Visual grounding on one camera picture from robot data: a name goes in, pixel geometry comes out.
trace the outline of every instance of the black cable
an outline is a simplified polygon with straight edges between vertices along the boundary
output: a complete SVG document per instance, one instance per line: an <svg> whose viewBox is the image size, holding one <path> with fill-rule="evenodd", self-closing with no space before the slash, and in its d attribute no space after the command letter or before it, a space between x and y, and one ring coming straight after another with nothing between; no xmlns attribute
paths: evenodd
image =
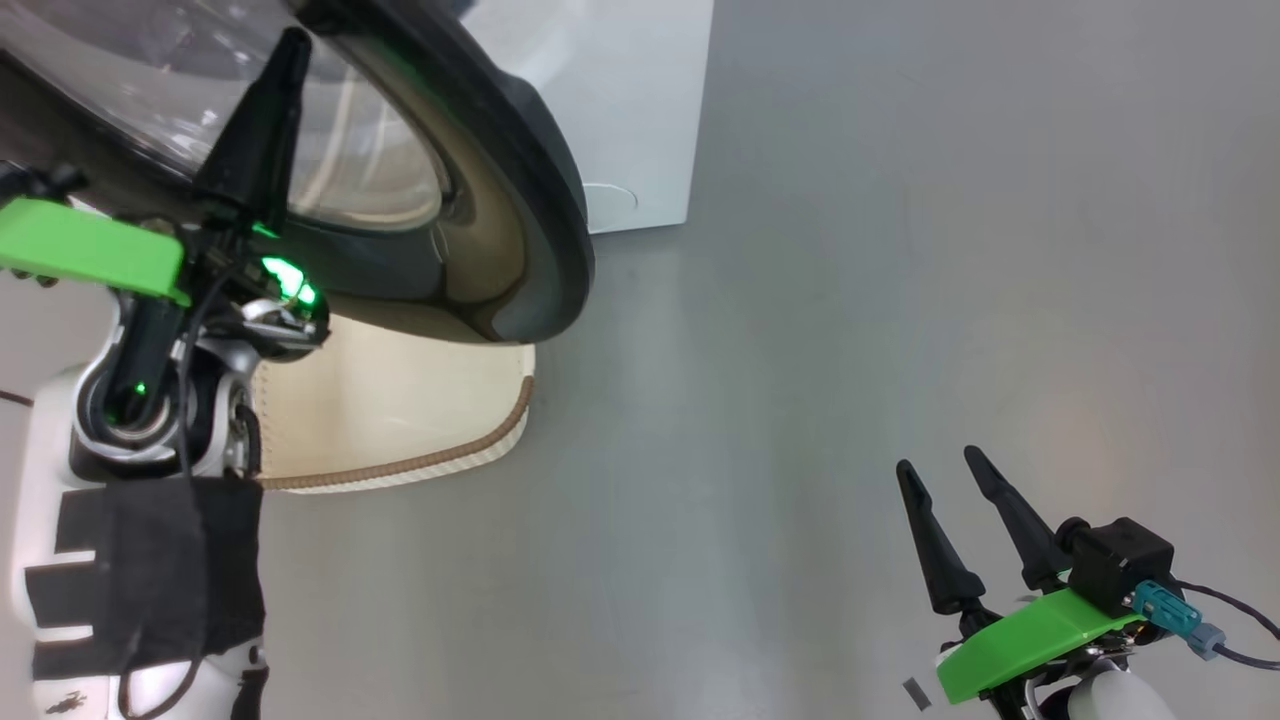
<svg viewBox="0 0 1280 720"><path fill-rule="evenodd" d="M13 402L14 405L26 405L27 407L35 407L36 402L29 397L23 397L18 393L9 392L6 389L0 389L0 400L6 402Z"/></svg>
<svg viewBox="0 0 1280 720"><path fill-rule="evenodd" d="M1280 626L1277 626L1270 618L1263 615L1261 610L1253 607L1252 605L1240 600L1235 600L1234 597L1226 594L1225 592L1216 591L1210 587L1184 583L1181 580L1174 580L1174 584L1184 591L1198 592L1201 594L1207 594L1208 597L1221 600L1222 602L1230 605L1231 607L1257 620L1263 628L1267 629L1268 633L1271 633L1272 635L1275 635L1277 641L1280 641ZM1233 662L1239 662L1240 665L1248 665L1249 667L1257 667L1258 670L1280 671L1280 662L1275 660L1260 660L1257 657L1244 655L1243 652L1235 652L1234 650L1221 643L1213 646L1213 652L1221 655L1222 657Z"/></svg>
<svg viewBox="0 0 1280 720"><path fill-rule="evenodd" d="M1234 597L1226 594L1225 592L1216 591L1213 588L1208 588L1204 585L1194 585L1192 583L1184 583L1181 580L1174 580L1174 584L1176 584L1179 588L1184 591L1198 592L1201 594L1207 594L1212 598L1221 600L1222 602L1230 605L1231 607L1257 620L1263 628L1267 629L1268 633L1271 633L1272 635L1275 635L1277 641L1280 641L1280 625L1276 625L1270 618L1263 615L1261 610L1257 610L1252 605L1235 600Z"/></svg>
<svg viewBox="0 0 1280 720"><path fill-rule="evenodd" d="M1248 665L1249 667L1257 667L1258 670L1280 671L1280 662L1276 662L1275 660L1258 660L1257 657L1251 657L1248 655L1235 652L1234 650L1230 650L1221 643L1213 646L1213 652L1221 655L1222 657L1233 662L1239 662L1240 665Z"/></svg>
<svg viewBox="0 0 1280 720"><path fill-rule="evenodd" d="M230 279L232 273L236 270L234 265L228 265L221 273L214 278L212 284L205 291L205 296L200 299L200 304L191 313L191 320L187 324L187 333L183 341L182 359L178 361L178 465L182 468L182 478L188 483L195 482L192 477L191 468L191 428L187 425L187 383L191 379L191 364L192 359L196 356L196 342L200 341L200 325L205 322L209 315L209 310L214 306L214 301L218 300L219 292L227 281ZM157 705L150 712L142 715L134 715L129 701L129 679L133 673L124 673L120 676L120 688L115 693L115 705L120 711L120 716L124 720L155 720L165 712L169 712L182 701L187 691L191 689L192 683L196 682L196 671L200 670L200 665L204 662L202 657L193 657L191 660L191 667L187 669L187 675L183 676L182 683L178 685L173 694L170 694L164 702Z"/></svg>
<svg viewBox="0 0 1280 720"><path fill-rule="evenodd" d="M120 675L120 691L115 693L115 706L120 711L120 717L124 717L124 720L156 720L173 710L182 701L183 696L187 694L187 691L191 689L191 685L196 683L196 673L200 670L201 662L204 662L202 659L192 660L191 667L187 667L187 674L182 676L182 683L178 684L178 689L173 691L173 694L165 698L164 702L142 715L133 714L133 701L129 698L129 680L133 678L133 671L129 670Z"/></svg>
<svg viewBox="0 0 1280 720"><path fill-rule="evenodd" d="M200 305L196 305L195 311L191 314L191 323L187 325L187 336L183 341L182 360L178 363L178 466L182 469L183 479L188 483L193 479L191 469L191 439L188 438L189 428L187 427L187 383L191 379L191 364L196 357L196 342L200 340L200 327L204 324L210 309L212 309L218 293L227 284L227 281L230 279L234 270L234 265L228 265L227 269L214 278L214 283L209 286L205 296L200 299Z"/></svg>

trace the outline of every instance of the gray floor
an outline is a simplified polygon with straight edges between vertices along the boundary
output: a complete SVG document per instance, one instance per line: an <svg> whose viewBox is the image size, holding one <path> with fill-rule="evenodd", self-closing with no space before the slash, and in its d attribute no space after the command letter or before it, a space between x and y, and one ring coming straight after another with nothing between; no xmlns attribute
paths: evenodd
<svg viewBox="0 0 1280 720"><path fill-rule="evenodd" d="M969 442L1051 524L1133 515L1280 614L1276 28L1270 0L721 3L690 222L600 240L516 451L269 500L268 716L916 717L900 683L954 624L897 459L991 605L1025 592ZM1184 719L1280 714L1262 673L1134 665Z"/></svg>

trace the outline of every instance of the black velcro strap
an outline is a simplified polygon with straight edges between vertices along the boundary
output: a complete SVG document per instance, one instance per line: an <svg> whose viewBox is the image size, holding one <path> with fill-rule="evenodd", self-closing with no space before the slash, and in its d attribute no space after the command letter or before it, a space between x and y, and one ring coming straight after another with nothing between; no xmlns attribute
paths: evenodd
<svg viewBox="0 0 1280 720"><path fill-rule="evenodd" d="M93 624L97 603L92 562L27 568L27 597L37 628L74 628Z"/></svg>
<svg viewBox="0 0 1280 720"><path fill-rule="evenodd" d="M28 591L41 626L74 620L91 624L93 635L37 643L36 680L198 660L262 634L261 486L234 478L128 480L72 497L78 495L64 497L59 541L93 550L92 565L81 573L31 569ZM88 527L96 527L92 536Z"/></svg>
<svg viewBox="0 0 1280 720"><path fill-rule="evenodd" d="M31 659L32 680L69 680L106 675L102 650L93 638L59 643L36 643Z"/></svg>
<svg viewBox="0 0 1280 720"><path fill-rule="evenodd" d="M63 493L63 505L58 511L58 538L54 542L54 552L96 550L101 527L101 489Z"/></svg>

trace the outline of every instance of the gray connector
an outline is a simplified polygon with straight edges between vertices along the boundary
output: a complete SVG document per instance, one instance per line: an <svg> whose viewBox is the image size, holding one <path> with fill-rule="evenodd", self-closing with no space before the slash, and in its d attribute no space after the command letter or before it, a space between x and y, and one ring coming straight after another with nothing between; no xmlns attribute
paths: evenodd
<svg viewBox="0 0 1280 720"><path fill-rule="evenodd" d="M1187 635L1187 646L1192 648L1192 652L1201 656L1201 660L1213 660L1217 657L1217 651L1213 648L1220 644L1226 644L1226 633L1212 623L1201 623L1199 626L1192 630L1192 634Z"/></svg>

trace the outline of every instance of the connector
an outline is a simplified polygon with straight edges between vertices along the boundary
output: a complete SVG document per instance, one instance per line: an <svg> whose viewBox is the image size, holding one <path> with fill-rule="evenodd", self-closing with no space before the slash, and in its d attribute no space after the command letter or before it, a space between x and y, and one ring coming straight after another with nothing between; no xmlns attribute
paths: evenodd
<svg viewBox="0 0 1280 720"><path fill-rule="evenodd" d="M1199 610L1152 580L1138 583L1133 591L1133 611L1183 639L1204 621Z"/></svg>
<svg viewBox="0 0 1280 720"><path fill-rule="evenodd" d="M1192 652L1198 655L1201 660L1213 660L1217 657L1217 651L1213 648L1225 643L1226 633L1220 630L1217 625L1212 623L1201 623L1199 626L1192 630L1192 634L1187 637L1187 646L1190 647Z"/></svg>
<svg viewBox="0 0 1280 720"><path fill-rule="evenodd" d="M1138 583L1133 592L1133 611L1151 620L1152 625L1187 641L1201 660L1213 660L1217 657L1215 648L1226 643L1226 633L1206 623L1199 610L1152 580Z"/></svg>

